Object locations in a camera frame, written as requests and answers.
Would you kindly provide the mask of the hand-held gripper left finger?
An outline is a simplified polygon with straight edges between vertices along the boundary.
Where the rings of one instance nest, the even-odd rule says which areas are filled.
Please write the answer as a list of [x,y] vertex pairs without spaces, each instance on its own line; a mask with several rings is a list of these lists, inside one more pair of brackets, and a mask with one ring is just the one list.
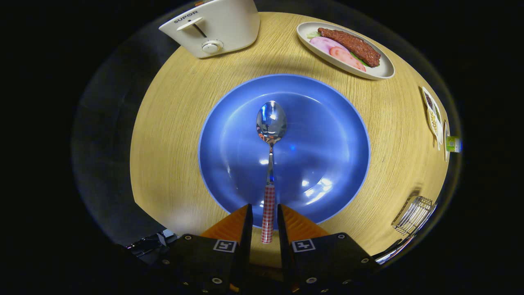
[[249,265],[253,211],[247,204],[200,235],[184,234],[162,256],[175,293],[241,293]]

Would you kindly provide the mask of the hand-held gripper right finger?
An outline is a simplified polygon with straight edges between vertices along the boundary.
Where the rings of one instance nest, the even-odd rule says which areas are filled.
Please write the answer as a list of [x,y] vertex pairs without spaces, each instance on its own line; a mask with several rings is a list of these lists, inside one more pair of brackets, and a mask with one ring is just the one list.
[[347,233],[330,234],[283,204],[277,215],[285,293],[355,293],[379,271]]

